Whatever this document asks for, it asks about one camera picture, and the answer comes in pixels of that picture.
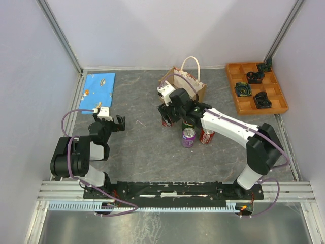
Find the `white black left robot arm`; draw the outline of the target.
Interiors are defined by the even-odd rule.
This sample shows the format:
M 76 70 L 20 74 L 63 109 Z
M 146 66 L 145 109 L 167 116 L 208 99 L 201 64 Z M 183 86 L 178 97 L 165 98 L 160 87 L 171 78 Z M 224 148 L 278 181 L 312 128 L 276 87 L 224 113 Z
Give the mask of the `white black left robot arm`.
M 90 165 L 91 161 L 106 161 L 110 154 L 108 140 L 113 132 L 125 130 L 125 117 L 117 115 L 114 119 L 98 118 L 89 125 L 89 135 L 77 139 L 60 137 L 54 151 L 50 171 L 52 175 L 85 181 L 95 186 L 94 191 L 101 198 L 112 194 L 112 185 L 107 173 Z

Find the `purple Fanta can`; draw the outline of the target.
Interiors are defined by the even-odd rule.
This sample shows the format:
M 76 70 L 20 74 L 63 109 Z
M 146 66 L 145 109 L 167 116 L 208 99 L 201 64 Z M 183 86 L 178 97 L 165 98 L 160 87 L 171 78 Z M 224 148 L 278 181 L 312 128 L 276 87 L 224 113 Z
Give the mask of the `purple Fanta can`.
M 196 138 L 196 131 L 191 127 L 185 128 L 182 132 L 182 138 L 181 138 L 182 146 L 185 148 L 192 147 L 195 138 Z

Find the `burlap canvas tote bag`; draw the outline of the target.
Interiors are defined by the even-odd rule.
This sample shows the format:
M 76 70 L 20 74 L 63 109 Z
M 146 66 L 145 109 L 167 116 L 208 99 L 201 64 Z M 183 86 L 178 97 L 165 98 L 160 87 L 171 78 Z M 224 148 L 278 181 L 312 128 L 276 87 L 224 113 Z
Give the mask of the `burlap canvas tote bag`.
M 196 62 L 198 72 L 197 78 L 187 71 L 184 71 L 184 65 L 189 59 L 193 59 Z M 207 85 L 201 82 L 200 63 L 194 56 L 187 57 L 183 61 L 181 68 L 172 67 L 158 83 L 159 86 L 170 85 L 175 89 L 184 88 L 191 99 L 195 100 L 198 98 L 199 102 L 203 102 L 207 89 Z

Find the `green glass Perrier bottle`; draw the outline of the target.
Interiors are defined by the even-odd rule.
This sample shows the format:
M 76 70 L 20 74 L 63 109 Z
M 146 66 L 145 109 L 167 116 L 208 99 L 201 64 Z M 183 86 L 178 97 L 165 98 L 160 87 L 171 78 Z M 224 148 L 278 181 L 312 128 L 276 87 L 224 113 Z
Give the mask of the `green glass Perrier bottle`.
M 188 122 L 186 122 L 185 120 L 182 122 L 182 126 L 181 126 L 181 128 L 182 128 L 182 131 L 184 131 L 186 128 L 195 128 L 195 125 L 192 125 L 192 124 L 190 124 L 190 123 L 188 123 Z

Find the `red Coke can front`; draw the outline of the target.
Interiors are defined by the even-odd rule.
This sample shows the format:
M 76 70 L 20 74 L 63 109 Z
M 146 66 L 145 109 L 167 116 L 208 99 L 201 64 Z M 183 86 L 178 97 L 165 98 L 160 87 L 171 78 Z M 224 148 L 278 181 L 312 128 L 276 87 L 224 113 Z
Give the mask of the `red Coke can front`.
M 200 142 L 204 145 L 208 145 L 215 135 L 215 131 L 202 128 L 200 135 Z

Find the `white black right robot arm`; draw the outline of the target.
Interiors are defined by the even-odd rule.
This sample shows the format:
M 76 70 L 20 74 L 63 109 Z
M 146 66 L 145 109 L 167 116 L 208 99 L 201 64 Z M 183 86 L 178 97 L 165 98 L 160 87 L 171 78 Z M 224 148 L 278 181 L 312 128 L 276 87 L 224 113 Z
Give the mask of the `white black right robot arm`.
M 261 126 L 245 123 L 227 116 L 208 104 L 190 98 L 183 89 L 170 85 L 157 88 L 163 103 L 158 110 L 162 118 L 173 124 L 179 120 L 197 128 L 211 130 L 240 144 L 246 149 L 247 165 L 233 186 L 237 198 L 251 194 L 251 188 L 274 167 L 284 149 L 274 128 L 264 123 Z

